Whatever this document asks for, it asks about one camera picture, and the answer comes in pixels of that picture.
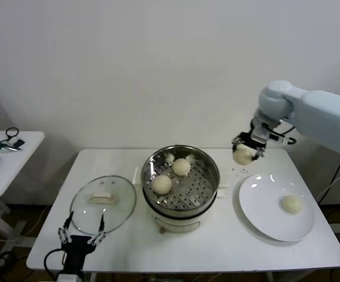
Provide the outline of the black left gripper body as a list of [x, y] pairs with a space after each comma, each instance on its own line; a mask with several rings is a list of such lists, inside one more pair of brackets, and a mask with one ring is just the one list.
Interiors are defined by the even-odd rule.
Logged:
[[62, 243], [62, 250], [66, 254], [63, 273], [82, 273], [86, 256], [95, 251], [95, 246], [88, 243], [91, 238], [72, 235], [70, 243]]

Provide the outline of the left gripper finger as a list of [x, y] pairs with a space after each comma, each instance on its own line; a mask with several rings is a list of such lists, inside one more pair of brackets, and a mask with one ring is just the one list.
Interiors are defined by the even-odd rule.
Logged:
[[88, 240], [88, 244], [92, 246], [98, 246], [106, 238], [104, 215], [101, 215], [99, 229], [96, 235]]
[[70, 236], [68, 234], [68, 229], [69, 229], [69, 226], [72, 222], [73, 214], [74, 214], [74, 212], [71, 211], [69, 217], [65, 220], [62, 227], [60, 227], [58, 229], [58, 236], [59, 236], [59, 239], [60, 239], [62, 244], [67, 244], [67, 243], [72, 242], [72, 239], [70, 238]]

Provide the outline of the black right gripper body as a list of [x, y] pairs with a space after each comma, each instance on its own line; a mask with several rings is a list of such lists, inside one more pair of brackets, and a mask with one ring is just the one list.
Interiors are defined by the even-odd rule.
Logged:
[[251, 132], [241, 132], [238, 139], [248, 147], [266, 147], [266, 139], [253, 135]]

